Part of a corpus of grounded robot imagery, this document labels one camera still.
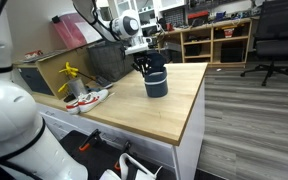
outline wooden tabletop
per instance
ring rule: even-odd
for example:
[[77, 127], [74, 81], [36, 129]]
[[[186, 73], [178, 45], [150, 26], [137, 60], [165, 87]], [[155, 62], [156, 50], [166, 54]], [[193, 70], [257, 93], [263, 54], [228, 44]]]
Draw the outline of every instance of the wooden tabletop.
[[[168, 94], [149, 98], [144, 79], [133, 71], [109, 89], [115, 93], [83, 117], [179, 145], [207, 63], [167, 64]], [[33, 94], [36, 102], [65, 111], [62, 100]]]

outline black bin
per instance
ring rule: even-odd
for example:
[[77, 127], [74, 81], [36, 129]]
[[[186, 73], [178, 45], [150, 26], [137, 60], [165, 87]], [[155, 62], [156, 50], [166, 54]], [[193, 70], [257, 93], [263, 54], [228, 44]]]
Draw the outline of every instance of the black bin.
[[221, 48], [221, 62], [242, 62], [244, 54], [245, 47], [243, 42], [223, 43]]

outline chair leg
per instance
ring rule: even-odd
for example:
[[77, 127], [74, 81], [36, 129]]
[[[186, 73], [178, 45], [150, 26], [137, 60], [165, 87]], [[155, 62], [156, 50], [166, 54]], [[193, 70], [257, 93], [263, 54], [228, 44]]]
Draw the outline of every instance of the chair leg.
[[244, 71], [244, 72], [241, 74], [241, 77], [244, 77], [246, 73], [259, 72], [259, 71], [267, 71], [267, 69], [260, 68], [260, 69], [247, 70], [247, 71]]
[[278, 73], [281, 73], [281, 74], [284, 74], [284, 75], [288, 76], [288, 72], [285, 72], [285, 71], [283, 71], [283, 70], [281, 70], [281, 69], [274, 68], [274, 71], [276, 71], [276, 72], [278, 72]]
[[276, 66], [276, 68], [280, 68], [280, 69], [288, 69], [288, 66]]
[[260, 65], [258, 65], [259, 67], [269, 67], [269, 65], [266, 65], [266, 64], [260, 64]]
[[272, 70], [272, 69], [269, 69], [269, 70], [267, 71], [267, 74], [266, 74], [265, 78], [264, 78], [264, 81], [262, 82], [262, 86], [266, 86], [266, 81], [267, 81], [267, 79], [268, 79], [269, 77], [272, 76], [272, 74], [273, 74], [273, 70]]

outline storage bin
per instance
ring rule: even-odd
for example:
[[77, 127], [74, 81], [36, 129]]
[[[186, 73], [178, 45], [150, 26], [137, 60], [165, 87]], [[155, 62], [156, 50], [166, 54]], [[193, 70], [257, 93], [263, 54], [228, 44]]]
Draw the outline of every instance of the storage bin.
[[55, 16], [52, 22], [67, 49], [74, 49], [102, 39], [101, 35], [77, 12]]
[[223, 43], [221, 48], [221, 62], [242, 62], [244, 53], [245, 47], [243, 42]]
[[133, 70], [133, 55], [125, 55], [124, 45], [118, 42], [105, 42], [87, 48], [91, 71], [105, 79], [116, 82]]
[[198, 56], [202, 51], [201, 44], [193, 44], [185, 46], [185, 56]]
[[[243, 29], [244, 29], [244, 26], [235, 27], [232, 37], [242, 36]], [[214, 37], [215, 39], [225, 38], [224, 29], [216, 28], [214, 32]]]
[[209, 16], [208, 11], [202, 11], [198, 13], [189, 14], [187, 16], [188, 25], [190, 26], [193, 25], [194, 20], [198, 22], [198, 23], [195, 23], [194, 26], [201, 26], [203, 24], [206, 24], [208, 22], [208, 16]]

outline yellow toy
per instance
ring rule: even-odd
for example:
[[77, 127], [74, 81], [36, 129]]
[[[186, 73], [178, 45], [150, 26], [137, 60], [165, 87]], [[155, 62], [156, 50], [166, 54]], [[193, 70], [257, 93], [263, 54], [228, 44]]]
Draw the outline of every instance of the yellow toy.
[[[70, 66], [70, 63], [69, 62], [66, 62], [65, 63], [65, 69], [62, 69], [59, 71], [59, 73], [61, 72], [65, 72], [65, 74], [68, 76], [69, 79], [73, 79], [73, 78], [76, 78], [77, 76], [77, 73], [78, 73], [78, 69], [77, 68], [73, 68]], [[67, 91], [67, 83], [63, 84], [63, 86], [61, 86], [59, 89], [58, 89], [58, 92], [62, 92], [62, 91]]]

